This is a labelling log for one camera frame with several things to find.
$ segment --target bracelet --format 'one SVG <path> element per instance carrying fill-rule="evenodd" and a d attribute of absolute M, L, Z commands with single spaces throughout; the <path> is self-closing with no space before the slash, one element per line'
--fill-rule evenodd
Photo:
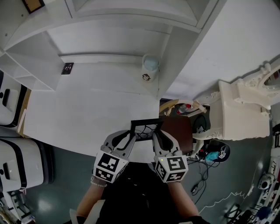
<path fill-rule="evenodd" d="M 101 180 L 95 176 L 91 176 L 91 184 L 98 186 L 98 187 L 106 187 L 107 186 L 107 182 L 104 180 Z"/>

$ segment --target black handle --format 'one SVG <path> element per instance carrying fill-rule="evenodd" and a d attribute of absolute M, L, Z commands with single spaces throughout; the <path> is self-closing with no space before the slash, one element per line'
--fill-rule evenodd
<path fill-rule="evenodd" d="M 123 133 L 117 137 L 114 137 L 112 139 L 112 146 L 116 147 L 121 142 L 121 140 L 123 140 L 129 133 L 130 133 L 130 131 L 126 131 L 125 133 Z"/>
<path fill-rule="evenodd" d="M 9 95 L 10 95 L 10 90 L 9 90 L 9 89 L 6 89 L 6 90 L 5 90 L 5 93 L 4 93 L 3 101 L 2 101 L 2 104 L 3 104 L 5 107 L 7 106 Z"/>
<path fill-rule="evenodd" d="M 3 168 L 4 168 L 4 173 L 5 173 L 6 179 L 10 180 L 10 173 L 9 173 L 9 169 L 8 169 L 8 163 L 4 163 L 3 164 Z"/>

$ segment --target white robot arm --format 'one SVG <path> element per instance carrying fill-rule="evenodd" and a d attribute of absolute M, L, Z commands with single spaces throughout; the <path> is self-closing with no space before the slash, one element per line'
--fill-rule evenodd
<path fill-rule="evenodd" d="M 122 149 L 117 148 L 118 144 L 127 135 L 129 135 L 129 140 L 125 147 Z M 186 156 L 182 155 L 182 151 L 180 151 L 177 140 L 159 129 L 147 134 L 147 136 L 152 136 L 155 152 L 154 160 L 156 162 L 155 169 L 162 181 L 181 181 L 188 171 L 188 164 Z M 128 165 L 128 157 L 135 141 L 137 141 L 136 134 L 131 130 L 118 131 L 109 135 L 97 154 L 93 175 L 113 183 Z"/>

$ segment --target dark floor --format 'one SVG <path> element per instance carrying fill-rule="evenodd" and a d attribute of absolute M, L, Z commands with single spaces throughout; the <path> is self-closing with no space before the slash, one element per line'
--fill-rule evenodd
<path fill-rule="evenodd" d="M 255 168 L 261 158 L 261 167 L 257 169 L 254 184 L 256 185 L 270 161 L 270 138 L 227 141 L 231 147 L 229 159 L 217 168 L 209 170 L 207 188 L 197 203 L 199 211 L 205 205 L 213 205 L 214 201 L 226 198 L 230 192 L 249 190 Z M 69 209 L 76 209 L 79 201 L 90 186 L 91 170 L 95 158 L 54 148 L 55 181 L 51 185 L 41 185 L 27 189 L 28 205 L 38 224 L 61 224 L 68 221 Z M 198 164 L 191 164 L 184 178 L 183 186 L 187 193 L 194 183 L 200 179 Z M 253 205 L 260 195 L 258 189 L 246 198 L 243 206 Z M 199 194 L 193 197 L 196 201 Z M 213 208 L 206 208 L 201 215 L 210 223 L 220 223 L 225 211 L 234 203 L 241 204 L 242 197 L 231 196 Z"/>

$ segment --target white cable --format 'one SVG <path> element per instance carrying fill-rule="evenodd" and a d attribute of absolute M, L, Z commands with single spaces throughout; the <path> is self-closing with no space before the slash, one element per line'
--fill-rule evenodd
<path fill-rule="evenodd" d="M 237 192 L 233 193 L 233 192 L 231 192 L 229 194 L 229 196 L 227 196 L 226 198 L 223 198 L 223 199 L 221 199 L 220 201 L 217 201 L 217 202 L 215 201 L 214 205 L 212 205 L 212 206 L 204 206 L 204 208 L 199 213 L 201 213 L 205 208 L 212 208 L 212 207 L 214 207 L 216 204 L 220 203 L 221 201 L 228 199 L 231 195 L 233 195 L 233 196 L 239 195 L 240 197 L 243 197 L 243 199 L 245 199 L 247 197 L 247 195 L 244 197 L 245 194 L 241 195 L 241 193 L 242 193 L 242 191 L 240 193 L 237 193 Z"/>
<path fill-rule="evenodd" d="M 215 202 L 214 202 L 214 205 L 212 205 L 212 206 L 204 206 L 204 208 L 199 212 L 199 214 L 200 214 L 205 208 L 212 208 L 212 207 L 214 207 L 216 204 L 220 203 L 221 201 L 228 199 L 231 195 L 233 195 L 233 196 L 239 195 L 240 197 L 243 197 L 243 201 L 242 201 L 242 203 L 241 203 L 241 204 L 243 204 L 243 202 L 244 202 L 244 200 L 246 199 L 246 197 L 249 196 L 249 195 L 252 193 L 252 187 L 253 187 L 253 182 L 254 182 L 255 174 L 256 174 L 257 168 L 258 168 L 258 166 L 259 166 L 259 162 L 261 161 L 261 159 L 262 159 L 262 157 L 263 157 L 264 151 L 265 151 L 265 148 L 263 149 L 262 155 L 261 155 L 261 157 L 259 158 L 258 164 L 257 164 L 257 166 L 256 166 L 256 168 L 255 168 L 255 172 L 254 172 L 254 175 L 253 175 L 253 179 L 252 179 L 252 183 L 251 183 L 250 190 L 248 191 L 248 193 L 247 193 L 247 195 L 246 195 L 245 197 L 244 197 L 245 193 L 244 193 L 243 195 L 241 195 L 241 194 L 242 194 L 242 191 L 241 191 L 240 193 L 237 193 L 237 192 L 236 192 L 236 193 L 233 193 L 233 192 L 231 192 L 231 193 L 229 194 L 229 196 L 227 196 L 226 198 L 223 198 L 223 199 L 221 199 L 221 200 L 218 201 L 218 202 L 215 201 Z"/>

